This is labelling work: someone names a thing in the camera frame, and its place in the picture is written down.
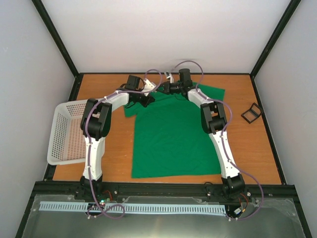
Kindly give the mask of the green t-shirt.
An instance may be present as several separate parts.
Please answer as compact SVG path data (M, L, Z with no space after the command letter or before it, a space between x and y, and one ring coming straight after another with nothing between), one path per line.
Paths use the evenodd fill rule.
M152 94L147 107L124 107L135 117L131 177L200 176L221 173L214 145L201 126L200 108L180 94Z

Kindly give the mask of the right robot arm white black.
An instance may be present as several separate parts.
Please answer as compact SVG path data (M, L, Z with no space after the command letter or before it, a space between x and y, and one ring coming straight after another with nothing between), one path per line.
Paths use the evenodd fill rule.
M179 70L179 81L170 72L164 73L167 82L163 83L165 94L181 94L200 108L203 131L211 139L221 169L222 193L227 200L235 199L245 189L245 182L237 168L227 138L227 118L224 103L208 97L191 80L190 70Z

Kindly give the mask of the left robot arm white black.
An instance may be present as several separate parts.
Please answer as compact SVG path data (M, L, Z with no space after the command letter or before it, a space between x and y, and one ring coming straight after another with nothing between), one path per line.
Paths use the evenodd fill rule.
M112 112L130 102L147 106L154 101L150 93L157 88L156 84L146 78L130 75L127 82L110 95L99 100L87 100L80 124L86 143L85 168L80 184L91 199L99 199L103 194L102 157L105 153L105 138L111 127Z

